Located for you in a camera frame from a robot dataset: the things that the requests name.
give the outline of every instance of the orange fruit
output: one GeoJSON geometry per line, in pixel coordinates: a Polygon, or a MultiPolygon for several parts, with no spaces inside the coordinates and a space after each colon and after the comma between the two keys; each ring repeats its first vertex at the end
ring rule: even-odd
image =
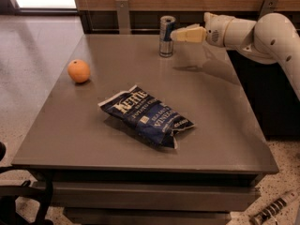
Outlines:
{"type": "Polygon", "coordinates": [[[76,83],[86,82],[91,74],[90,67],[83,60],[75,59],[67,66],[67,73],[76,83]]]}

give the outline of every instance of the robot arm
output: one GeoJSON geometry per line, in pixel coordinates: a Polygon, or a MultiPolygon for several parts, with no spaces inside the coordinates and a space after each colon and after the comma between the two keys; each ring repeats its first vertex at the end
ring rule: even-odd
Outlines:
{"type": "Polygon", "coordinates": [[[262,64],[278,62],[300,100],[300,37],[291,21],[270,13],[257,22],[204,14],[205,28],[192,25],[171,33],[173,40],[202,42],[234,49],[262,64]]]}

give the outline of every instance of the blue chip bag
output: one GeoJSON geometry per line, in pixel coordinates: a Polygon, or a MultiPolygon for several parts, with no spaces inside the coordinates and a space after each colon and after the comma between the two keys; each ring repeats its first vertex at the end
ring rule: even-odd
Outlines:
{"type": "Polygon", "coordinates": [[[154,145],[176,147],[174,135],[194,125],[137,85],[100,102],[106,113],[121,119],[154,145]]]}

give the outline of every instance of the floor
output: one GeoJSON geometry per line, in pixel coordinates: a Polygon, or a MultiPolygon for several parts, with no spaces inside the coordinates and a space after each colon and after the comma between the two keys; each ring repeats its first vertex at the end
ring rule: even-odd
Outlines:
{"type": "MultiPolygon", "coordinates": [[[[0,16],[0,141],[7,147],[0,166],[10,164],[82,35],[75,16],[0,16]]],[[[269,141],[267,145],[280,172],[258,184],[262,196],[247,211],[233,212],[228,225],[248,225],[250,216],[282,193],[300,192],[300,141],[269,141]]],[[[0,184],[20,184],[28,177],[27,172],[11,172],[0,176],[0,184]]],[[[294,224],[299,203],[300,198],[276,216],[279,225],[294,224]]],[[[18,201],[20,213],[28,219],[35,216],[35,208],[32,202],[18,201]]],[[[71,224],[59,207],[51,208],[48,217],[55,225],[71,224]]],[[[276,223],[271,219],[264,224],[276,223]]]]}

